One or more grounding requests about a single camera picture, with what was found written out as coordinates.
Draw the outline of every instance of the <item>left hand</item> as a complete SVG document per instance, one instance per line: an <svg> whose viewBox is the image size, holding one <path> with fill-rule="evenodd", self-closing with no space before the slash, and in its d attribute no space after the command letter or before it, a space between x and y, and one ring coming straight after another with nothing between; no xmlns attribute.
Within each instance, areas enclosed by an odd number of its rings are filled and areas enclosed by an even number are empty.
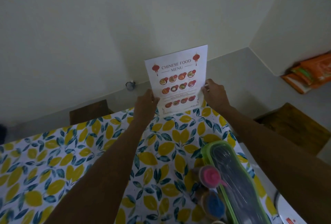
<svg viewBox="0 0 331 224"><path fill-rule="evenodd" d="M158 105L159 100L159 97L154 97L151 89L147 89L143 96L137 98L134 105L134 121L147 127L155 115L156 106Z"/></svg>

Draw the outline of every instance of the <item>white wall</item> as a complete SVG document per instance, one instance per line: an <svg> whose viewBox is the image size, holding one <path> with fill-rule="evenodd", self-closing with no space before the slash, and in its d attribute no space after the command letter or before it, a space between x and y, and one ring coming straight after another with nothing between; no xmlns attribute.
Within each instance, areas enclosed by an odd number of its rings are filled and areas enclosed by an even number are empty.
<svg viewBox="0 0 331 224"><path fill-rule="evenodd" d="M250 48L277 76L331 50L331 0L275 0Z"/></svg>
<svg viewBox="0 0 331 224"><path fill-rule="evenodd" d="M273 0L0 0L0 122L14 125L148 80L144 59L249 45Z"/></svg>

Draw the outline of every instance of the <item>blue lid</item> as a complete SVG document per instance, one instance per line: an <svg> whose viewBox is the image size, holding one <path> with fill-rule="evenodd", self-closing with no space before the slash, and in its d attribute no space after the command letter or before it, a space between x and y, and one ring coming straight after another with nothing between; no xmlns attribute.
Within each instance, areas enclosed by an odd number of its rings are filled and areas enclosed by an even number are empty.
<svg viewBox="0 0 331 224"><path fill-rule="evenodd" d="M211 193L208 196L207 207L208 212L217 218L221 218L225 213L225 205L216 193Z"/></svg>

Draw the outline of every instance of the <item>lemon print tablecloth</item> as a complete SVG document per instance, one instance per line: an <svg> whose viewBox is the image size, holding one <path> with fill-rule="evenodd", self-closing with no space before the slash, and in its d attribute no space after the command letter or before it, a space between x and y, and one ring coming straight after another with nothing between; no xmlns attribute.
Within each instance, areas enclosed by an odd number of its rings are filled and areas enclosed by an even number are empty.
<svg viewBox="0 0 331 224"><path fill-rule="evenodd" d="M0 146L0 223L44 222L132 120L133 108ZM156 112L138 144L116 223L203 221L191 169L203 165L201 147L216 140L233 146L268 217L280 223L226 121L205 102L165 118Z"/></svg>

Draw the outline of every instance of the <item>right hand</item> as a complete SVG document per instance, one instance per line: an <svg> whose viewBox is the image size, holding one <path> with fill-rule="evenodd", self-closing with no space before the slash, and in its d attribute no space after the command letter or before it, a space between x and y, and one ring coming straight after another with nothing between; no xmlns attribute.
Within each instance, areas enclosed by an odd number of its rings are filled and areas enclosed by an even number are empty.
<svg viewBox="0 0 331 224"><path fill-rule="evenodd" d="M216 84L212 79L206 80L201 88L207 104L217 113L222 114L231 108L223 85Z"/></svg>

